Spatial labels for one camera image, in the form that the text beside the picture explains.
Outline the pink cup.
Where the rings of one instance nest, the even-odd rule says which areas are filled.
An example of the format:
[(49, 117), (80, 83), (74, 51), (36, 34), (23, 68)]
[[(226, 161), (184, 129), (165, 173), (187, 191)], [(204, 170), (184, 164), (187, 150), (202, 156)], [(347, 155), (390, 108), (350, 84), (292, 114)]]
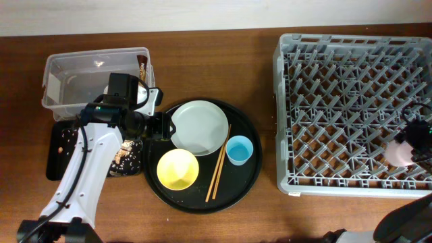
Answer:
[(397, 143), (395, 140), (388, 143), (384, 157), (387, 162), (395, 167), (407, 167), (413, 165), (412, 161), (413, 148), (407, 143)]

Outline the pale green plate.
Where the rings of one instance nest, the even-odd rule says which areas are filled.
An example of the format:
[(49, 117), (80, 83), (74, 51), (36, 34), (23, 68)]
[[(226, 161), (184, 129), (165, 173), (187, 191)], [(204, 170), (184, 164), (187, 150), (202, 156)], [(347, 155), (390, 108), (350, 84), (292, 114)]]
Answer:
[(176, 148), (195, 156), (210, 155), (220, 149), (229, 131), (227, 116), (209, 101), (184, 103), (171, 118), (176, 128), (171, 141)]

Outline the yellow bowl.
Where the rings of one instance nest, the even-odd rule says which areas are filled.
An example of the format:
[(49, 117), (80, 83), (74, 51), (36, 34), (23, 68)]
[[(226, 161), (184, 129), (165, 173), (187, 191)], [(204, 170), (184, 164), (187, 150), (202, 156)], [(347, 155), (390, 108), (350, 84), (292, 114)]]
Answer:
[(184, 190), (193, 185), (199, 174), (197, 158), (184, 149), (166, 152), (158, 161), (157, 178), (170, 190)]

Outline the round black serving tray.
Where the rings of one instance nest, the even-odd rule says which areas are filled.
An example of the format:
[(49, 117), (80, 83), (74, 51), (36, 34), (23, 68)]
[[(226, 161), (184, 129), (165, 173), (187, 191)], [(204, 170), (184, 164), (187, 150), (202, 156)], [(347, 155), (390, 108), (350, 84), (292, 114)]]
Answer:
[(224, 159), (214, 200), (210, 199), (206, 202), (205, 198), (219, 151), (198, 157), (200, 171), (196, 181), (190, 187), (177, 191), (164, 187), (157, 178), (158, 161), (166, 152), (175, 148), (174, 144), (170, 141), (146, 141), (142, 148), (142, 170), (153, 192), (167, 205), (187, 213), (215, 213), (242, 200), (256, 182), (263, 160), (259, 134), (248, 116), (229, 103), (216, 99), (208, 99), (208, 102), (221, 108), (227, 115), (229, 125), (232, 126), (230, 136), (247, 137), (251, 140), (254, 149), (251, 158), (243, 165), (236, 166), (229, 162), (229, 159)]

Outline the brown coffee sachet wrapper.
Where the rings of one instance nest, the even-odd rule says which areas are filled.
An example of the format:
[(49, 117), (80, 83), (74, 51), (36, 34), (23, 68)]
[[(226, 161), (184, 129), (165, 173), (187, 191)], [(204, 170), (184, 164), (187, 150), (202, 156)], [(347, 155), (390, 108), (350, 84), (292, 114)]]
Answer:
[(146, 80), (146, 67), (148, 64), (148, 57), (145, 55), (138, 55), (137, 60), (140, 69), (140, 79), (144, 82)]

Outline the wooden chopstick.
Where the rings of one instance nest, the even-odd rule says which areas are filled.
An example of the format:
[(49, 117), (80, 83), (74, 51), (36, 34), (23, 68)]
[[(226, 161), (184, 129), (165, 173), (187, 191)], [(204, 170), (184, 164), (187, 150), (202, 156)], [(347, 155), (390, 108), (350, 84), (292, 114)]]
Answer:
[(216, 180), (216, 177), (217, 177), (217, 174), (218, 174), (218, 171), (219, 171), (219, 165), (220, 165), (220, 163), (221, 163), (221, 160), (222, 160), (222, 155), (223, 155), (223, 150), (224, 150), (224, 148), (225, 148), (225, 145), (226, 145), (226, 142), (228, 141), (228, 138), (229, 138), (229, 135), (230, 135), (230, 132), (231, 132), (231, 128), (232, 128), (232, 125), (230, 124), (229, 125), (229, 130), (228, 130), (228, 133), (227, 133), (227, 136), (226, 136), (226, 139), (225, 139), (225, 141), (223, 142), (223, 144), (222, 144), (222, 146), (221, 146), (221, 149), (220, 149), (220, 151), (219, 151), (219, 156), (218, 156), (218, 159), (217, 159), (217, 162), (216, 162), (216, 166), (215, 166), (215, 169), (214, 169), (214, 172), (213, 172), (213, 175), (212, 175), (212, 178), (211, 178), (211, 182), (210, 182), (210, 184), (209, 184), (209, 189), (208, 189), (208, 191), (207, 191), (207, 195), (206, 195), (206, 198), (205, 198), (205, 202), (207, 203), (208, 201), (209, 201), (209, 199), (210, 199), (210, 195), (211, 195), (211, 192), (212, 192), (212, 189), (213, 189), (213, 186), (214, 186), (214, 184), (215, 184), (215, 180)]
[(221, 173), (222, 173), (222, 170), (223, 170), (223, 164), (224, 164), (224, 161), (225, 161), (225, 151), (226, 151), (226, 145), (225, 145), (225, 148), (224, 148), (224, 150), (223, 150), (223, 155), (222, 155), (222, 160), (221, 160), (221, 163), (220, 163), (220, 165), (219, 165), (219, 171), (218, 171), (218, 174), (217, 174), (217, 177), (216, 177), (216, 180), (215, 180), (215, 184), (214, 184), (214, 187), (213, 187), (213, 193), (212, 193), (212, 199), (213, 200), (215, 200), (216, 199), (216, 196), (217, 196), (217, 190), (218, 190), (218, 187), (219, 187), (219, 182), (220, 182), (220, 180), (221, 180)]

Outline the blue cup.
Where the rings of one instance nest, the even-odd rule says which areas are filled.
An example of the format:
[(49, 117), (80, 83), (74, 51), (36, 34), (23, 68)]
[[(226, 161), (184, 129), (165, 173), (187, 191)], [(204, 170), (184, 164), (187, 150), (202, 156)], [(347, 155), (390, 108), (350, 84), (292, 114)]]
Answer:
[(253, 143), (245, 136), (231, 137), (225, 147), (225, 153), (229, 161), (236, 166), (245, 164), (252, 156), (253, 151)]

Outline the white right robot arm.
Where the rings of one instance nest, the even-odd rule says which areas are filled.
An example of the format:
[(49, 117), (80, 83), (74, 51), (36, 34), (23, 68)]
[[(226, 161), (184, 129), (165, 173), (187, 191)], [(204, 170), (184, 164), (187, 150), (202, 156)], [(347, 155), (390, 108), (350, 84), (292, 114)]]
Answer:
[[(385, 150), (385, 159), (396, 167), (418, 165), (431, 173), (431, 124), (413, 120)], [(430, 242), (431, 195), (428, 194), (387, 214), (373, 232), (327, 232), (321, 242)]]

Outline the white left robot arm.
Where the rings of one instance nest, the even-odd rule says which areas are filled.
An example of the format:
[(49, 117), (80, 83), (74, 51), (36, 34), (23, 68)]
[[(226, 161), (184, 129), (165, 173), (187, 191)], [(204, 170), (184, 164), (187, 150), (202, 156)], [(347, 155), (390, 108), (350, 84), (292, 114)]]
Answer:
[(169, 140), (176, 127), (156, 112), (163, 92), (140, 78), (109, 76), (107, 93), (76, 117), (79, 126), (72, 158), (60, 185), (38, 220), (23, 220), (18, 242), (100, 242), (95, 232), (97, 204), (109, 168), (126, 140)]

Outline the grey dishwasher rack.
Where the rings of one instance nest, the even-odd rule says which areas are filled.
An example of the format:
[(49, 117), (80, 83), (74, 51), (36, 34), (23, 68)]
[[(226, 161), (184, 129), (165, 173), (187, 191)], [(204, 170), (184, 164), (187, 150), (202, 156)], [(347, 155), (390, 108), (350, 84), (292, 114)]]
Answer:
[(277, 187), (285, 194), (420, 198), (431, 175), (386, 146), (431, 121), (431, 39), (283, 34), (273, 54)]

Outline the clear plastic waste bin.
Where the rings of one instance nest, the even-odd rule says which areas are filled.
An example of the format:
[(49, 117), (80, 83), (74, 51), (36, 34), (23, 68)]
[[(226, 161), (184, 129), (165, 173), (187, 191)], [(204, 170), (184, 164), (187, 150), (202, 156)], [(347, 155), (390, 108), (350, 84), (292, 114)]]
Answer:
[(145, 47), (60, 53), (48, 57), (43, 76), (42, 106), (55, 121), (75, 118), (87, 103), (103, 94), (111, 73), (140, 75), (138, 56)]

